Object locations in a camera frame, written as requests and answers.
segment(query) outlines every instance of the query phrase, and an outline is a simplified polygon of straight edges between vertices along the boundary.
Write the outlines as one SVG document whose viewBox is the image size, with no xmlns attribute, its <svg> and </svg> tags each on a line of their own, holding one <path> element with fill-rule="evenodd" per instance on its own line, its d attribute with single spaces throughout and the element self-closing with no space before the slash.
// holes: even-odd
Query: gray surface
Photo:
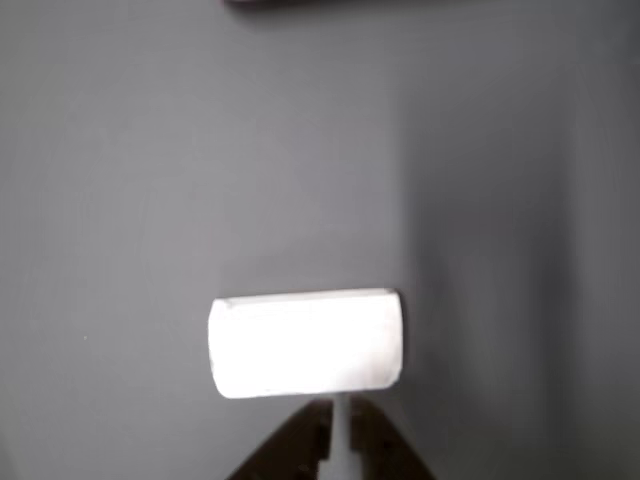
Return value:
<svg viewBox="0 0 640 480">
<path fill-rule="evenodd" d="M 0 476 L 222 479 L 305 399 L 212 299 L 382 285 L 439 478 L 640 477 L 638 72 L 560 10 L 0 2 Z"/>
</svg>

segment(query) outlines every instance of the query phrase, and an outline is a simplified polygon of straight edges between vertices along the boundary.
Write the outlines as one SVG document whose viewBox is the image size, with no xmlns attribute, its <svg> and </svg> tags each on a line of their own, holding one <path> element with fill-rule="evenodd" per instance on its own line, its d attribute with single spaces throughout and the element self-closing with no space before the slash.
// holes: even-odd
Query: dark object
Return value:
<svg viewBox="0 0 640 480">
<path fill-rule="evenodd" d="M 329 458 L 333 402 L 314 400 L 280 427 L 228 480 L 311 480 Z M 351 399 L 351 449 L 364 480 L 434 480 L 420 458 L 373 403 Z"/>
<path fill-rule="evenodd" d="M 435 480 L 384 413 L 364 397 L 351 399 L 351 450 L 362 456 L 364 480 Z"/>
</svg>

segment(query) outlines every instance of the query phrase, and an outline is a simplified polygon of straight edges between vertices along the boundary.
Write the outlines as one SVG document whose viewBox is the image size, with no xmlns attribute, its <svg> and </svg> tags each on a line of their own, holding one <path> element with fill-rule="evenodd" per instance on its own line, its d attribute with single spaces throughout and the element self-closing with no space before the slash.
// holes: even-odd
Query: white block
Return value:
<svg viewBox="0 0 640 480">
<path fill-rule="evenodd" d="M 216 299 L 213 378 L 227 398 L 381 389 L 402 370 L 402 308 L 386 289 Z"/>
</svg>

